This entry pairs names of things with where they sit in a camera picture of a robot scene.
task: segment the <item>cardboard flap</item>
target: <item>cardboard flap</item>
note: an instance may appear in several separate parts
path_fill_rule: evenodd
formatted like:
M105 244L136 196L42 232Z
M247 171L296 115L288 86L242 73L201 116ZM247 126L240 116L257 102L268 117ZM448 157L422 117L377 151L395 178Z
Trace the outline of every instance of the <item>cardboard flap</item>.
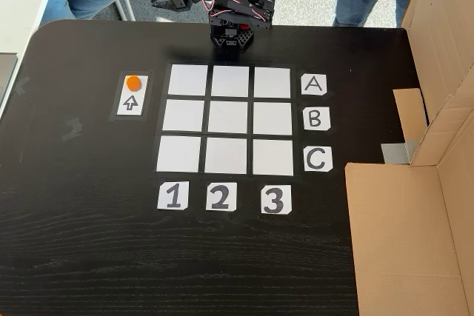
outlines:
M436 167L346 166L361 316L468 316Z
M412 12L408 36L428 117L433 120L474 64L474 1L416 0Z
M393 90L405 142L419 142L427 129L420 89Z
M474 111L454 137L438 171L467 303L474 312Z
M450 95L431 122L412 160L412 166L439 163L456 133L474 110L474 69L471 69L455 95Z

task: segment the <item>red wire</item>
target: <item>red wire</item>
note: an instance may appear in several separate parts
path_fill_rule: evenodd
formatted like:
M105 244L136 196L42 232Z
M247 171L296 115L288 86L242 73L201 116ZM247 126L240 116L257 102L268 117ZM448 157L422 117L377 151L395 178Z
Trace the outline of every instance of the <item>red wire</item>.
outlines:
M217 13L212 14L211 16L214 17L214 16L217 16L217 15L222 14L222 13L228 13L230 11L232 11L232 10L221 10L221 11L218 11Z
M207 7L206 5L206 2L204 0L201 0L202 1L202 4L204 5L204 7L206 8L207 11L211 11L213 8L214 8L214 2L216 0L212 0L211 3L210 3L210 7Z
M262 19L263 21L267 22L267 20L265 20L265 18L264 18L262 15L260 15L259 13L257 13L254 9L252 9L252 11L253 11L255 14L257 14L257 16L258 16L260 19Z

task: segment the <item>number 3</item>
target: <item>number 3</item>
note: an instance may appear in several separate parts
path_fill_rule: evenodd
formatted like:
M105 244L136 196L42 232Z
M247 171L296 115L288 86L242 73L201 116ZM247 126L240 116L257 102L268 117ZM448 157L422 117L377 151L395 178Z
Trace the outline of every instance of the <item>number 3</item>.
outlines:
M261 213L288 215L292 210L290 185L267 185L261 191Z
M264 208L265 212L267 214L278 214L281 212L283 209L283 202L281 201L281 198L283 198L283 191L280 188L271 188L268 189L265 194L275 194L275 198L272 199L272 203L276 204L276 209L269 209L268 206L266 206Z

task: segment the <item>grid of white squares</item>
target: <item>grid of white squares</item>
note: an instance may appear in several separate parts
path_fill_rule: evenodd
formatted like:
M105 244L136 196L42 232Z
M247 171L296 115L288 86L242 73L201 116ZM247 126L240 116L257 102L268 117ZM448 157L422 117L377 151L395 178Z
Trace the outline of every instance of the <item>grid of white squares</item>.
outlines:
M161 136L156 170L198 172L203 134L212 134L207 137L204 172L246 175L252 164L254 175L293 175L290 70L255 68L253 116L249 118L250 68L214 66L207 131L203 132L207 71L205 65L173 65L168 90L173 97L165 105L162 129L166 135ZM249 127L252 162L247 161Z

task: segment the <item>robotic arm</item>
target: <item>robotic arm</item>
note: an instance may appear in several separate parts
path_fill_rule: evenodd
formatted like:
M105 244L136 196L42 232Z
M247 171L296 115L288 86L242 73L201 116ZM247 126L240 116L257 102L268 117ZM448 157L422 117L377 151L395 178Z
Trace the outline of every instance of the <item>robotic arm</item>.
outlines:
M201 2L209 15L211 39L222 50L241 50L253 40L253 27L269 30L272 26L275 0L151 0L154 7L176 12L191 10Z

